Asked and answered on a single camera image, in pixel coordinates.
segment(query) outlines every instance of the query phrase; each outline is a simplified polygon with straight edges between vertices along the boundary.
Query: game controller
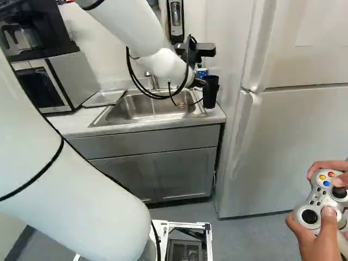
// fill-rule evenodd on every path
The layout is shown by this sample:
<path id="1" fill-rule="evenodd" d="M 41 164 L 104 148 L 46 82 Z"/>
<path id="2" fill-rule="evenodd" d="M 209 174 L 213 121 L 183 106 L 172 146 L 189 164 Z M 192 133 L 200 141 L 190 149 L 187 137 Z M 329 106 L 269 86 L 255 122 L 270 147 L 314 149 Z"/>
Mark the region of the game controller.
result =
<path id="1" fill-rule="evenodd" d="M 347 220 L 342 214 L 348 207 L 348 190 L 332 185 L 332 179 L 341 174 L 341 171 L 330 169 L 320 169 L 313 174 L 310 179 L 312 191 L 306 201 L 294 209 L 294 219 L 318 235 L 321 227 L 321 210 L 324 206 L 332 207 L 337 213 L 338 244 L 341 253 L 348 260 L 348 241 L 340 231 L 347 225 Z"/>

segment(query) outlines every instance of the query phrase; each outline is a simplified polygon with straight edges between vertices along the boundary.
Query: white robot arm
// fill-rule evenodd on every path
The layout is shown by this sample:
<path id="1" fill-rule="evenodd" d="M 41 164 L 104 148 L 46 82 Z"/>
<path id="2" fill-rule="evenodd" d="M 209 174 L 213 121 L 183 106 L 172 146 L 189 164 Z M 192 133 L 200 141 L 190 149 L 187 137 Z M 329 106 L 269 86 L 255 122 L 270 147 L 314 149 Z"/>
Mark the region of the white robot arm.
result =
<path id="1" fill-rule="evenodd" d="M 174 85 L 181 85 L 186 63 L 172 50 L 164 47 L 163 29 L 146 0 L 77 0 L 95 20 L 117 36 L 140 57 L 137 63 Z M 185 86 L 191 85 L 195 74 L 188 69 Z"/>
<path id="2" fill-rule="evenodd" d="M 146 0 L 78 0 L 157 76 L 181 84 L 186 64 L 162 48 Z M 187 84 L 194 80 L 189 69 Z M 136 197 L 92 167 L 38 113 L 0 52 L 0 211 L 91 261 L 136 261 L 151 218 Z"/>

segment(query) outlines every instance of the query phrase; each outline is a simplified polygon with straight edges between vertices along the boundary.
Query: black cup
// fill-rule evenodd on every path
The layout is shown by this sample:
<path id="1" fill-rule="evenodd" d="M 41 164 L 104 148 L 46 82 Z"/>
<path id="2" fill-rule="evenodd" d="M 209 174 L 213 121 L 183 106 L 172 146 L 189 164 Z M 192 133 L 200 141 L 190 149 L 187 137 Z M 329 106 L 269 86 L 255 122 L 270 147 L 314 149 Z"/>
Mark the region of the black cup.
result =
<path id="1" fill-rule="evenodd" d="M 216 97 L 219 91 L 219 76 L 208 75 L 204 76 L 203 79 L 208 83 L 203 87 L 203 106 L 206 109 L 215 108 Z"/>

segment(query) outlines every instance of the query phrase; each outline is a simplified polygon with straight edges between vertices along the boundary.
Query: gray floor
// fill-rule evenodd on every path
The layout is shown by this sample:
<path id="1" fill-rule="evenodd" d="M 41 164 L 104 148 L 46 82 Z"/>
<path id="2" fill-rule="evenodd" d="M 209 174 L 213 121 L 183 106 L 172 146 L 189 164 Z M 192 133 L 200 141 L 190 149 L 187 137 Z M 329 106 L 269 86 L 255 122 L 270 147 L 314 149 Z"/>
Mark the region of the gray floor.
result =
<path id="1" fill-rule="evenodd" d="M 286 214 L 219 221 L 212 202 L 151 209 L 153 219 L 211 222 L 214 261 L 299 261 Z M 74 253 L 37 232 L 20 261 L 71 261 Z"/>

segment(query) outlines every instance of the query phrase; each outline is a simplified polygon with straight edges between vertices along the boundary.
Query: hand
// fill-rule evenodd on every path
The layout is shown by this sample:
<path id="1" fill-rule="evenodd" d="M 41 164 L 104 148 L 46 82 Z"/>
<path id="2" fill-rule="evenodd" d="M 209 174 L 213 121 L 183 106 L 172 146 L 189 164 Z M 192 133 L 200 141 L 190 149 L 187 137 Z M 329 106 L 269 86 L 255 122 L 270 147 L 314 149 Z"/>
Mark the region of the hand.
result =
<path id="1" fill-rule="evenodd" d="M 317 161 L 308 170 L 307 179 L 319 169 L 332 169 L 344 172 L 339 177 L 332 180 L 332 184 L 337 187 L 348 187 L 348 161 Z"/>
<path id="2" fill-rule="evenodd" d="M 316 237 L 309 229 L 297 223 L 293 214 L 286 219 L 288 227 L 294 232 L 299 241 L 302 261 L 341 261 L 337 244 L 336 211 L 323 207 L 321 212 L 321 229 Z"/>

